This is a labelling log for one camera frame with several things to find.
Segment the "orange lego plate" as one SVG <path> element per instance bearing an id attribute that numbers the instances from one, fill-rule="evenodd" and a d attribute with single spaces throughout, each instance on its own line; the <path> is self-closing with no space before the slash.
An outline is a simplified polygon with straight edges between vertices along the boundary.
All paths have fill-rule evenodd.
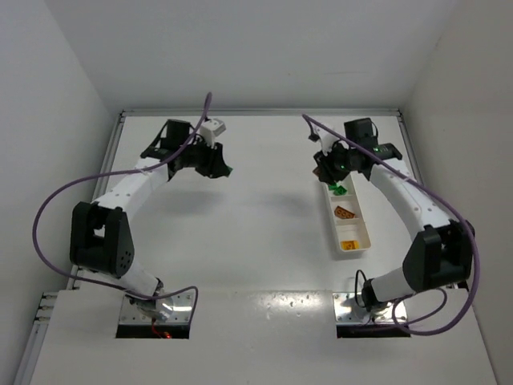
<path id="1" fill-rule="evenodd" d="M 354 219 L 356 217 L 356 214 L 349 211 L 348 209 L 345 209 L 341 206 L 337 206 L 334 211 L 333 211 L 333 214 L 335 217 L 341 219 L 341 220 L 349 220 L 349 219 Z"/>

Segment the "yellow lego brick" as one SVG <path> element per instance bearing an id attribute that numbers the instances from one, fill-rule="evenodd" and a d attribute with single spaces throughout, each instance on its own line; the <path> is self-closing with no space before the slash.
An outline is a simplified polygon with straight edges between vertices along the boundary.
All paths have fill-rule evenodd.
<path id="1" fill-rule="evenodd" d="M 351 251 L 351 250 L 360 249 L 359 243 L 356 240 L 341 241 L 340 242 L 340 246 L 341 246 L 341 249 L 344 250 L 344 251 Z"/>

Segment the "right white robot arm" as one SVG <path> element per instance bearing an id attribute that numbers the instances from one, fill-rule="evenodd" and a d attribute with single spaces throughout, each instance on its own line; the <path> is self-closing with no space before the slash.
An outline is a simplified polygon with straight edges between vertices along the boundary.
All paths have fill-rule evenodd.
<path id="1" fill-rule="evenodd" d="M 318 180 L 331 186 L 353 172 L 362 174 L 388 200 L 412 240 L 397 269 L 365 280 L 360 298 L 367 310 L 470 277 L 475 254 L 472 227 L 408 176 L 401 152 L 380 142 L 372 119 L 346 122 L 343 135 L 311 118 L 306 122 L 309 139 L 321 145 L 313 157 Z"/>

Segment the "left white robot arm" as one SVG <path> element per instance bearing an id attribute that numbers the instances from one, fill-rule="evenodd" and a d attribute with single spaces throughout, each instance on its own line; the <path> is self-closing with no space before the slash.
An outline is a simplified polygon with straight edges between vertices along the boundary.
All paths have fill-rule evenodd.
<path id="1" fill-rule="evenodd" d="M 218 140 L 225 129 L 219 119 L 206 119 L 198 129 L 187 121 L 167 120 L 129 174 L 91 203 L 74 207 L 71 262 L 110 278 L 133 298 L 159 295 L 161 281 L 135 259 L 130 222 L 153 192 L 184 168 L 209 179 L 229 176 L 232 170 Z"/>

